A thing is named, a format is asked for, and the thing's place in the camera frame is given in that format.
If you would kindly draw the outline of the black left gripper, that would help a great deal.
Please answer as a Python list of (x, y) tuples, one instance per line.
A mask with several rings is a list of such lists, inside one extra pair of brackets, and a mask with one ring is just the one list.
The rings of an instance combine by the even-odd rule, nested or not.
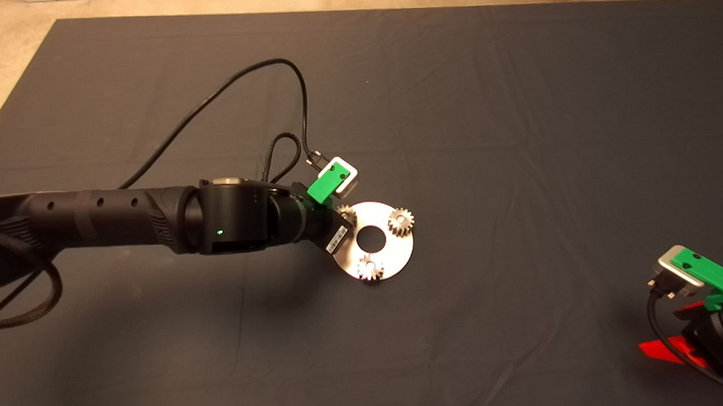
[(319, 204), (304, 196), (301, 205), (305, 209), (304, 230), (301, 241), (316, 244), (322, 252), (336, 254), (354, 234), (354, 225), (337, 210)]

